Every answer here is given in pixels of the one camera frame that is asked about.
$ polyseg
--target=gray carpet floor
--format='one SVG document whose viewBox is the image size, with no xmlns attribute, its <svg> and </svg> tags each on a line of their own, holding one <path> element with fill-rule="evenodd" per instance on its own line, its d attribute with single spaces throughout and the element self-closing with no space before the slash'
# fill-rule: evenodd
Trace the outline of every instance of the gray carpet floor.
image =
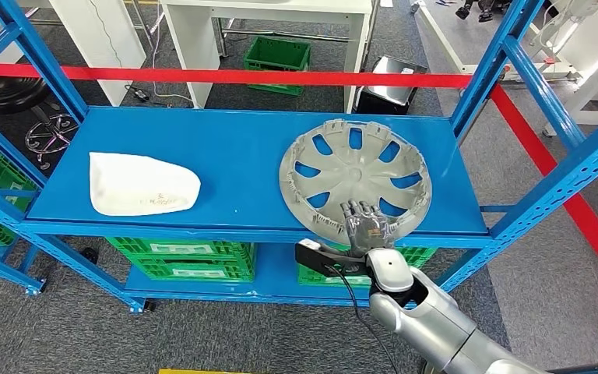
<svg viewBox="0 0 598 374">
<path fill-rule="evenodd" d="M 454 7 L 425 4 L 463 63 L 480 61 L 500 17 L 480 24 L 474 7 L 469 19 L 461 21 Z M 432 71 L 451 72 L 424 21 L 419 16 L 417 21 Z M 568 83 L 552 87 L 562 100 L 574 89 Z M 517 85 L 505 88 L 540 133 L 546 119 L 528 91 Z M 438 90 L 438 96 L 444 113 L 451 113 L 458 92 Z M 590 133 L 595 127 L 582 129 Z M 558 138 L 542 139 L 558 160 L 565 156 Z M 541 179 L 493 104 L 476 121 L 462 153 L 481 203 L 516 203 Z M 598 179 L 582 193 L 598 214 Z M 498 219 L 489 218 L 490 223 Z M 489 271 L 513 353 L 542 368 L 598 362 L 598 257 L 564 209 L 492 261 Z"/>
<path fill-rule="evenodd" d="M 146 7 L 154 19 L 154 8 Z M 427 59 L 417 25 L 408 4 L 381 9 L 373 38 L 371 59 L 382 54 L 426 65 Z M 247 26 L 265 26 L 247 21 Z M 324 31 L 326 25 L 273 25 L 303 32 Z M 41 28 L 40 32 L 63 64 L 82 65 L 82 59 L 62 29 Z M 334 27 L 333 33 L 342 33 Z M 230 57 L 223 67 L 240 68 L 242 52 L 249 41 L 233 37 Z M 162 28 L 159 67 L 178 67 L 167 29 Z M 315 43 L 314 69 L 336 69 L 343 52 L 338 45 Z M 75 82 L 90 104 L 106 104 L 99 86 Z M 150 85 L 136 83 L 150 90 Z M 187 94 L 182 84 L 160 84 L 164 93 Z M 339 88 L 308 88 L 299 98 L 250 90 L 244 86 L 215 86 L 210 108 L 265 108 L 300 111 L 339 111 Z M 128 97 L 126 104 L 136 103 Z M 172 102 L 186 105 L 182 99 Z M 413 113 L 441 114 L 435 90 L 419 90 L 410 109 Z M 17 146 L 33 122 L 28 114 L 0 117 L 0 129 Z M 49 157 L 54 163 L 57 158 Z M 103 239 L 66 238 L 81 249 L 100 250 L 100 266 L 123 280 L 127 260 Z M 18 247 L 11 261 L 23 253 Z M 461 255 L 443 249 L 426 264 L 431 276 L 441 273 Z M 0 372 L 49 373 L 156 372 L 161 368 L 205 369 L 239 372 L 391 372 L 383 351 L 356 321 L 352 308 L 260 305 L 224 302 L 161 301 L 157 311 L 130 316 L 126 307 L 81 276 L 47 256 L 40 256 L 31 271 L 49 280 L 47 290 L 36 298 L 25 298 L 21 288 L 0 280 Z M 499 344 L 509 341 L 487 269 L 482 269 L 453 296 L 460 307 Z M 370 319 L 364 311 L 364 318 Z M 390 333 L 382 335 L 401 372 L 416 372 L 416 353 Z"/>
</svg>

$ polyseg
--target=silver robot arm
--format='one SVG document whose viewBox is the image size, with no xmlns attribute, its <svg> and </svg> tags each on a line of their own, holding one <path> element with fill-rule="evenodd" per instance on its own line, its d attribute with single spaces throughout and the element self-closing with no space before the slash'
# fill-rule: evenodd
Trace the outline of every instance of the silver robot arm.
<svg viewBox="0 0 598 374">
<path fill-rule="evenodd" d="M 372 249 L 367 266 L 378 289 L 370 296 L 371 314 L 416 348 L 437 372 L 546 374 L 480 332 L 450 295 L 422 271 L 408 266 L 395 249 Z M 417 306 L 404 309 L 396 301 L 399 299 Z"/>
</svg>

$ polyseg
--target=white desk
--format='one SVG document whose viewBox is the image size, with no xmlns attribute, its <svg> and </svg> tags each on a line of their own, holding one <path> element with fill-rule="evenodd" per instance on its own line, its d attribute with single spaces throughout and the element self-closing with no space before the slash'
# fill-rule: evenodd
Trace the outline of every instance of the white desk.
<svg viewBox="0 0 598 374">
<path fill-rule="evenodd" d="M 113 49 L 125 68 L 140 68 L 146 59 L 139 36 L 122 0 L 94 1 L 104 26 L 111 36 Z M 54 8 L 79 52 L 90 67 L 117 68 L 120 66 L 109 39 L 104 34 L 102 22 L 89 0 L 17 0 L 23 7 Z M 12 43 L 0 54 L 1 63 L 14 63 L 22 57 L 17 45 Z M 101 80 L 102 90 L 111 105 L 120 105 L 127 93 L 125 84 L 131 81 Z"/>
<path fill-rule="evenodd" d="M 345 71 L 358 72 L 368 34 L 371 0 L 161 0 L 183 69 L 218 69 L 212 18 L 265 19 L 349 26 Z M 211 83 L 188 83 L 197 108 L 204 108 Z M 355 87 L 345 87 L 344 111 L 351 112 Z"/>
</svg>

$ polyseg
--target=blue shelf board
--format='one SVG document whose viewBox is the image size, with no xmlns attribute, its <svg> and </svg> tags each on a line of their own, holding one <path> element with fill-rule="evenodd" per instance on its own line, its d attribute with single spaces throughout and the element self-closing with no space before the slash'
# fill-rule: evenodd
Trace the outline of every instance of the blue shelf board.
<svg viewBox="0 0 598 374">
<path fill-rule="evenodd" d="M 187 300 L 270 302 L 302 305 L 352 305 L 342 286 L 310 286 L 297 282 L 297 262 L 291 244 L 260 244 L 250 283 L 153 280 L 132 266 L 125 292 L 132 297 Z M 360 306 L 368 306 L 368 287 L 355 287 Z"/>
<path fill-rule="evenodd" d="M 421 151 L 432 202 L 416 233 L 487 234 L 447 118 L 180 108 L 91 107 L 26 221 L 66 235 L 105 235 L 105 227 L 117 225 L 259 231 L 255 240 L 245 239 L 257 242 L 265 241 L 264 231 L 308 233 L 280 194 L 279 165 L 299 135 L 334 118 L 382 123 Z M 202 181 L 198 200 L 175 213 L 99 214 L 89 196 L 89 152 L 145 155 L 188 168 Z M 141 178 L 145 175 L 133 175 L 132 183 Z"/>
</svg>

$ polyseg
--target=yellow object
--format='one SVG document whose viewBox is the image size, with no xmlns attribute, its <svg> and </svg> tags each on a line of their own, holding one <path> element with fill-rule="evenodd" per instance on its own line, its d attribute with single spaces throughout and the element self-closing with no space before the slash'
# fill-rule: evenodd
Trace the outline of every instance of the yellow object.
<svg viewBox="0 0 598 374">
<path fill-rule="evenodd" d="M 246 374 L 243 372 L 205 372 L 202 370 L 160 369 L 159 374 Z"/>
<path fill-rule="evenodd" d="M 131 0 L 124 0 L 123 2 L 124 2 L 125 4 L 132 4 L 132 1 L 131 1 Z M 156 5 L 156 4 L 157 4 L 157 2 L 148 2 L 148 1 L 142 0 L 142 1 L 140 1 L 140 2 L 139 2 L 139 4 L 140 4 L 140 5 Z"/>
</svg>

